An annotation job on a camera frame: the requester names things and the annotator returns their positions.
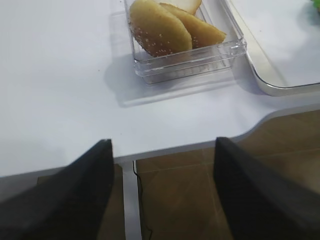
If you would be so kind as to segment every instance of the white table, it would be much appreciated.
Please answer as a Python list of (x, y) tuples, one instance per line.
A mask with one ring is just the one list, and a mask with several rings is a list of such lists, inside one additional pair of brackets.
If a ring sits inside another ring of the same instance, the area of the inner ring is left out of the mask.
[[(110, 138), (124, 170), (126, 235), (141, 239), (132, 161), (238, 140), (268, 118), (320, 109), (320, 94), (265, 95), (245, 57), (197, 77), (214, 84), (146, 86), (125, 27), (121, 0), (0, 2), (0, 176), (29, 173), (28, 187)], [(17, 181), (0, 188), (4, 179)]]

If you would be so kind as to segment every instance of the white tabletop surface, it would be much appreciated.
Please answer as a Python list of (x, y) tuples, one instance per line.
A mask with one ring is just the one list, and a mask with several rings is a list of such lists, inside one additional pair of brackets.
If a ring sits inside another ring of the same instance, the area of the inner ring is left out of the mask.
[(125, 27), (121, 0), (0, 2), (0, 176), (64, 167), (100, 139), (112, 139), (117, 162), (129, 161), (320, 109), (318, 92), (263, 94), (245, 58), (195, 78), (214, 80), (205, 86), (146, 86)]
[(232, 0), (279, 74), (278, 87), (320, 83), (320, 15), (311, 0)]

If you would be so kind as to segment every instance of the baked bun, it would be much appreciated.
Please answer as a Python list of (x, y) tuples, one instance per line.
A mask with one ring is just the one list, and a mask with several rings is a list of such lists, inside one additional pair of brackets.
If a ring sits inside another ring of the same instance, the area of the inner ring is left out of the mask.
[(196, 14), (197, 9), (200, 7), (202, 3), (202, 0), (155, 0), (155, 1), (157, 3), (173, 5), (192, 15)]
[(130, 7), (129, 27), (142, 48), (153, 57), (192, 49), (184, 24), (154, 0), (136, 0)]
[(160, 3), (160, 5), (181, 20), (191, 34), (194, 49), (220, 44), (225, 40), (226, 34), (216, 27), (173, 5), (166, 3)]

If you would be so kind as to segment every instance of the black object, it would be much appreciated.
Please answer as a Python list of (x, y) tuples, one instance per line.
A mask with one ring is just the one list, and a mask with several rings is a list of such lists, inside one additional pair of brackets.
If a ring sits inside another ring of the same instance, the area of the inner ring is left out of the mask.
[(0, 240), (94, 240), (114, 182), (111, 140), (0, 204)]
[(320, 240), (320, 195), (228, 138), (216, 140), (213, 178), (234, 240)]

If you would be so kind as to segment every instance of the floor tile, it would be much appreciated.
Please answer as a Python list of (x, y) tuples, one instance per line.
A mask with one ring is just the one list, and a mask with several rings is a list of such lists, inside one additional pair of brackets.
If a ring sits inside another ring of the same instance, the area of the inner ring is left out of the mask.
[(205, 163), (213, 163), (214, 162), (214, 157), (215, 157), (215, 148), (214, 147), (202, 149), (202, 154), (203, 154), (203, 160)]
[(238, 144), (254, 156), (319, 148), (319, 119), (320, 111), (276, 117), (263, 123)]
[(260, 157), (281, 175), (320, 194), (320, 148)]
[(123, 178), (116, 177), (97, 240), (125, 240)]
[(144, 172), (140, 177), (152, 240), (219, 239), (204, 165)]
[(203, 163), (202, 149), (136, 161), (138, 173), (194, 166)]

